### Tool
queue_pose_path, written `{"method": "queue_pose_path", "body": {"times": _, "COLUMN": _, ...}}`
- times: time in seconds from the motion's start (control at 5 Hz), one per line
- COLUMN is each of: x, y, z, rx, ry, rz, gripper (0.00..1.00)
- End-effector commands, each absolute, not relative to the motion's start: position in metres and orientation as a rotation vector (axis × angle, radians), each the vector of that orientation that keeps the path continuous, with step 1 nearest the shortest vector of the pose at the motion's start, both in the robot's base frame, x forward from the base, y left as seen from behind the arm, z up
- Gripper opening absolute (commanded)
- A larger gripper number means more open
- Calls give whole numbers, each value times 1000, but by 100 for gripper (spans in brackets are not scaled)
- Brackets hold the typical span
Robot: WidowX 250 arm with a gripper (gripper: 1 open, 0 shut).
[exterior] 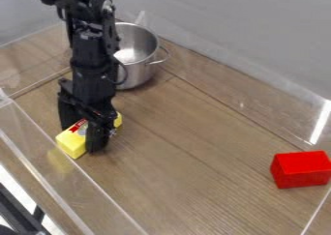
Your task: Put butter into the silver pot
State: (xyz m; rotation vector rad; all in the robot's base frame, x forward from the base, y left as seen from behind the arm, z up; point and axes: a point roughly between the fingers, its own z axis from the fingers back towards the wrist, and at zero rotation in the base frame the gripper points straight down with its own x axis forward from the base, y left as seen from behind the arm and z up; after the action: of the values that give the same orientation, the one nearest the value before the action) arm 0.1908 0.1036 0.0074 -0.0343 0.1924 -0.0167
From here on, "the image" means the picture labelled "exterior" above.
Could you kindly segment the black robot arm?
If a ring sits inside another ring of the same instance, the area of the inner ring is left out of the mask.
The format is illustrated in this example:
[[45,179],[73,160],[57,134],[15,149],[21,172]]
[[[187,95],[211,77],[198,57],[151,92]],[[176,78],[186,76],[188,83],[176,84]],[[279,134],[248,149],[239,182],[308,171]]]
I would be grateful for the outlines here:
[[120,62],[115,58],[120,38],[115,29],[112,0],[40,0],[57,8],[65,23],[71,47],[72,78],[59,81],[59,114],[61,127],[88,121],[85,149],[100,151],[115,131],[116,110],[111,100],[120,84]]

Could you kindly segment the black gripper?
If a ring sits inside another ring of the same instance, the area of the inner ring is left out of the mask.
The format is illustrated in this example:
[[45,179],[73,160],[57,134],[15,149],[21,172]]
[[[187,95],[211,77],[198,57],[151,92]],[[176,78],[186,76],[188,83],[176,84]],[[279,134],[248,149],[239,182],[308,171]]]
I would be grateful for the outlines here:
[[95,67],[71,64],[72,79],[59,81],[59,115],[61,129],[87,119],[85,149],[99,152],[115,133],[116,110],[111,100],[116,93],[117,64]]

